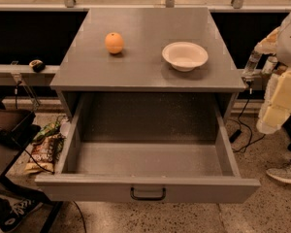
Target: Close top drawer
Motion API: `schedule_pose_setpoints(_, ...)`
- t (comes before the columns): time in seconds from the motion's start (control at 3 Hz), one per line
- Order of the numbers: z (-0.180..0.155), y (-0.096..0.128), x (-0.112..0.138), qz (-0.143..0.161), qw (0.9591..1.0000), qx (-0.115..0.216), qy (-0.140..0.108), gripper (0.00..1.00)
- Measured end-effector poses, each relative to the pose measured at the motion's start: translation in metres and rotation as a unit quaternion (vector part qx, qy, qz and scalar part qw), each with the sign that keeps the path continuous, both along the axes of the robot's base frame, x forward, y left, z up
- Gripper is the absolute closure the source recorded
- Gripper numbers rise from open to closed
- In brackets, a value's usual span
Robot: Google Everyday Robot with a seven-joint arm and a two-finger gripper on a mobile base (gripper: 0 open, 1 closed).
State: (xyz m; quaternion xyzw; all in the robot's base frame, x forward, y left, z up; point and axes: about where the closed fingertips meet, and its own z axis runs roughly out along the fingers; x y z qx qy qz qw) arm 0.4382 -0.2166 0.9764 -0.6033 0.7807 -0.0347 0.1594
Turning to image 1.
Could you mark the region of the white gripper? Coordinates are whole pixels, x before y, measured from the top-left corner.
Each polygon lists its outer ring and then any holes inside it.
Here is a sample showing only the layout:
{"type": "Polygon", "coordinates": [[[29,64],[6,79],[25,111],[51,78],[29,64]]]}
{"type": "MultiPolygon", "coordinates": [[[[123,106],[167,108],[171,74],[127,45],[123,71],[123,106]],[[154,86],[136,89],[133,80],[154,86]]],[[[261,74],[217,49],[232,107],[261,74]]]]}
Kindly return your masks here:
{"type": "MultiPolygon", "coordinates": [[[[263,54],[276,53],[279,28],[257,43],[254,50],[263,54]]],[[[267,83],[264,103],[256,127],[260,133],[273,134],[281,128],[291,114],[291,68],[281,76],[272,74],[267,83]]]]}

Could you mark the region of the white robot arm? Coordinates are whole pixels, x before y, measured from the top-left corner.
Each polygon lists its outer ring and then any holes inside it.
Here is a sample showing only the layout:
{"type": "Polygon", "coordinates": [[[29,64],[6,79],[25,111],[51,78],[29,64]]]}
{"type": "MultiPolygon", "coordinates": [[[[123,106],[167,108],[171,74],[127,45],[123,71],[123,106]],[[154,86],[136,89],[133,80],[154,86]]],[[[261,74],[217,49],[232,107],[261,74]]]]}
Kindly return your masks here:
{"type": "Polygon", "coordinates": [[[256,127],[263,134],[275,133],[291,115],[291,12],[281,25],[254,48],[259,53],[274,53],[287,69],[271,75],[256,127]]]}

